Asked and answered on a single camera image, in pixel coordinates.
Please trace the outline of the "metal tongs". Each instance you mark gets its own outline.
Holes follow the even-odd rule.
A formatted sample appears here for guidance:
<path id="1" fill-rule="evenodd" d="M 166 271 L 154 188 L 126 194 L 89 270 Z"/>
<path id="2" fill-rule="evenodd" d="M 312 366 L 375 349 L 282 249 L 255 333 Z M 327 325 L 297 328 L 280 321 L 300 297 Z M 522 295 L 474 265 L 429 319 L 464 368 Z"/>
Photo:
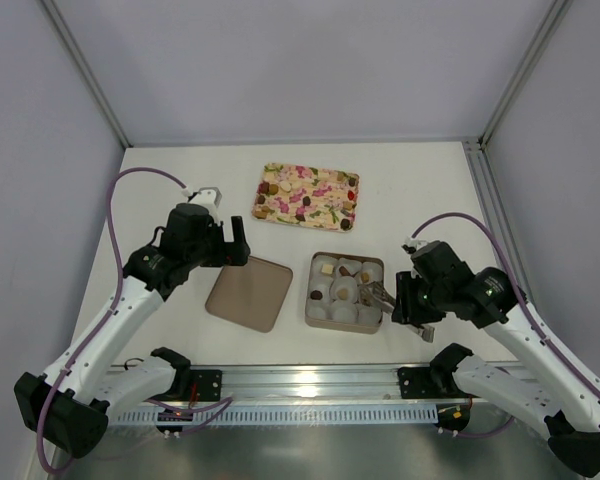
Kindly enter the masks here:
<path id="1" fill-rule="evenodd" d="M 371 282 L 359 286 L 359 297 L 366 306 L 380 309 L 383 313 L 393 315 L 396 300 L 391 296 L 380 282 Z M 431 326 L 417 327 L 403 323 L 411 332 L 418 335 L 424 342 L 434 341 L 435 328 Z"/>

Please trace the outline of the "beige heart chocolate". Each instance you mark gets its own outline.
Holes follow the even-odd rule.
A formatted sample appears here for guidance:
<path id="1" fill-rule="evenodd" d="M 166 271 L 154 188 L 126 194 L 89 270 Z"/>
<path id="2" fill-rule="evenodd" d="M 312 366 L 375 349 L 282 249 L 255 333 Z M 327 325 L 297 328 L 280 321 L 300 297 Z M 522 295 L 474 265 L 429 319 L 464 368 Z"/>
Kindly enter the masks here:
<path id="1" fill-rule="evenodd" d="M 349 299 L 349 291 L 345 288 L 341 288 L 335 291 L 335 296 L 339 300 L 346 301 Z"/>

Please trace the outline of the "brown oval chocolate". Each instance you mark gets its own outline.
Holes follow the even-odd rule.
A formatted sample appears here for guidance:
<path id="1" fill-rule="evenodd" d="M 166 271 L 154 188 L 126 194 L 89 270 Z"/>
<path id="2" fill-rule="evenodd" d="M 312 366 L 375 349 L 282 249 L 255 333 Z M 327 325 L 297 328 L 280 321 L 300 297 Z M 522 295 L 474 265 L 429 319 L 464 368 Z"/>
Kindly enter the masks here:
<path id="1" fill-rule="evenodd" d="M 338 272 L 341 276 L 352 276 L 351 271 L 345 265 L 340 266 Z"/>

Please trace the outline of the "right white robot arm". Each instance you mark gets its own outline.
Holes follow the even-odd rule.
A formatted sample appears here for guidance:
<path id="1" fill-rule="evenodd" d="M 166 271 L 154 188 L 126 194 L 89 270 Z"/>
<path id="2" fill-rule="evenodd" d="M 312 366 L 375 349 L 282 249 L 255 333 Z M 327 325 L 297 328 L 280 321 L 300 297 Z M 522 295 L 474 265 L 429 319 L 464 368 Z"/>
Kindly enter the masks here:
<path id="1" fill-rule="evenodd" d="M 403 245 L 412 268 L 396 275 L 394 322 L 428 333 L 447 315 L 467 321 L 506 348 L 533 375 L 532 387 L 452 343 L 429 363 L 448 394 L 483 398 L 523 421 L 570 470 L 600 473 L 600 377 L 551 331 L 501 269 L 478 273 L 443 241 Z"/>

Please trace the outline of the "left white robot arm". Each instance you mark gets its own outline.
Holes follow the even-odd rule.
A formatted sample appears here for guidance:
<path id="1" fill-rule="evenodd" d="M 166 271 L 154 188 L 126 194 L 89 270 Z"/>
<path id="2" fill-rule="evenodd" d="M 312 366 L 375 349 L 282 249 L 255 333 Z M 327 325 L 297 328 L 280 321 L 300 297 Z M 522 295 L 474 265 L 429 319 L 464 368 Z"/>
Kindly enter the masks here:
<path id="1" fill-rule="evenodd" d="M 131 254 L 107 305 L 42 374 L 25 372 L 14 393 L 24 424 L 40 444 L 75 459 L 88 455 L 108 424 L 153 398 L 179 399 L 191 385 L 190 361 L 166 348 L 112 379 L 110 365 L 136 331 L 197 267 L 243 266 L 250 248 L 241 217 L 231 219 L 232 241 L 218 217 L 218 190 L 203 189 L 171 210 L 157 245 Z"/>

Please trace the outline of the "dark round swirl chocolate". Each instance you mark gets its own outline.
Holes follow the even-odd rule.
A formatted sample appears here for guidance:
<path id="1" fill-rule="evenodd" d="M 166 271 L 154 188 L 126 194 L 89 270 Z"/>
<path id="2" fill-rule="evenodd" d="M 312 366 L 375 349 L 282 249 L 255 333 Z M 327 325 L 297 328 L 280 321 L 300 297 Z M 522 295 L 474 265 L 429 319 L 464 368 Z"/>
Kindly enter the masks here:
<path id="1" fill-rule="evenodd" d="M 352 228 L 352 223 L 349 219 L 343 219 L 340 226 L 343 231 L 348 231 Z"/>

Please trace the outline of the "floral tray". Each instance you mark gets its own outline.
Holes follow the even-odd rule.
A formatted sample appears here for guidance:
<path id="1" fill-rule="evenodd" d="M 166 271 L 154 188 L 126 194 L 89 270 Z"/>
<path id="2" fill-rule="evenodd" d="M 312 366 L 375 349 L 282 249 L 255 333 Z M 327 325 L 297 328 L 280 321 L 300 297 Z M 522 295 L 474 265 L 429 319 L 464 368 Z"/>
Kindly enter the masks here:
<path id="1" fill-rule="evenodd" d="M 354 191 L 350 200 L 337 194 Z M 360 176 L 353 172 L 305 165 L 268 163 L 258 183 L 252 216 L 269 223 L 346 233 L 353 229 L 359 200 Z M 341 229 L 349 219 L 352 228 Z"/>

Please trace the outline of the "beige tin lid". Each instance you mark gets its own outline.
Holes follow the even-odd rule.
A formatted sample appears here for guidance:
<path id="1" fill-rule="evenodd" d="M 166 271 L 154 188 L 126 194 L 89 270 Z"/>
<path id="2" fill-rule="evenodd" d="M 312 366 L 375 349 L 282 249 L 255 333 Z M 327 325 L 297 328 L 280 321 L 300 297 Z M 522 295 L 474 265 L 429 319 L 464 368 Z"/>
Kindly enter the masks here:
<path id="1" fill-rule="evenodd" d="M 284 265 L 251 256 L 245 266 L 225 266 L 206 300 L 215 317 L 259 333 L 277 321 L 293 280 Z"/>

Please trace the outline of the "beige tin box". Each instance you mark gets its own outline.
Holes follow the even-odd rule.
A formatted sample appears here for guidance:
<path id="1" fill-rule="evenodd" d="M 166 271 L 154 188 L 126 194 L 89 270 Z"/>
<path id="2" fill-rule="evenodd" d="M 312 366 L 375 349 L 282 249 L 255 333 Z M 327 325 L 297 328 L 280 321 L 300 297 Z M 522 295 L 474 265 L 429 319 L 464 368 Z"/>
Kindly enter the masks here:
<path id="1" fill-rule="evenodd" d="M 324 265 L 332 265 L 331 275 L 321 271 Z M 352 276 L 341 276 L 338 268 L 345 265 Z M 361 274 L 370 275 L 369 282 L 361 280 Z M 357 334 L 375 334 L 383 323 L 380 309 L 364 305 L 359 297 L 359 286 L 371 282 L 384 285 L 384 262 L 376 257 L 351 255 L 333 252 L 316 252 L 310 261 L 309 280 L 306 289 L 305 323 L 312 328 L 349 332 Z M 349 299 L 339 300 L 335 291 L 345 288 Z M 312 300 L 310 293 L 318 290 L 323 294 L 321 300 Z"/>

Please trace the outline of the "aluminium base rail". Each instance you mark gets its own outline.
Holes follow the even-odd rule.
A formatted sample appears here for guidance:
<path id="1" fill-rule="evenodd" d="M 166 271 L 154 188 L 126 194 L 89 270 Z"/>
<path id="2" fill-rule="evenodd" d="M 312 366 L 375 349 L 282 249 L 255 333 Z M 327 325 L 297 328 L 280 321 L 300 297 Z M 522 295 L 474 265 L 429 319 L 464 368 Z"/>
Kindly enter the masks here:
<path id="1" fill-rule="evenodd" d="M 109 424 L 113 434 L 178 436 L 197 426 L 300 427 L 428 424 L 458 436 L 492 435 L 514 416 L 482 398 L 446 394 L 424 365 L 321 365 L 226 368 L 213 392 L 229 406 L 185 414 L 142 404 Z"/>

